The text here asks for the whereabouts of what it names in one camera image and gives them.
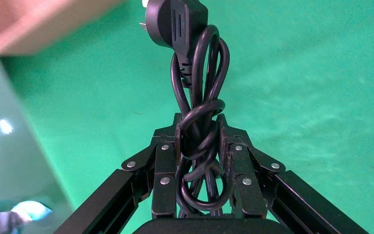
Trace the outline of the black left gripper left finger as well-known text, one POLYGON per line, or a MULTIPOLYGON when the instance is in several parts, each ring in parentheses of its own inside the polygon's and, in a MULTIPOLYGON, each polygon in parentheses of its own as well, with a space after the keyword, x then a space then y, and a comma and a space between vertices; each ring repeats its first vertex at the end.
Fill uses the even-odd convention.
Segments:
POLYGON ((65 222, 57 234, 119 234, 138 205, 152 196, 152 220, 136 234, 158 234, 159 225, 176 217, 176 161, 180 156, 177 123, 156 129, 150 145, 122 163, 65 222))

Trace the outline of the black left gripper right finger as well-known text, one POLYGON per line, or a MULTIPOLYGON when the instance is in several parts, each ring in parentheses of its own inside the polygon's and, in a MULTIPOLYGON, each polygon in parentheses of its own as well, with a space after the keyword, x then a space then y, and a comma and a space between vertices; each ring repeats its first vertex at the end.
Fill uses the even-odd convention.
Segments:
POLYGON ((220 151, 232 178, 232 211, 244 232, 257 234, 363 234, 365 229, 287 170, 257 149, 247 131, 217 117, 220 151))

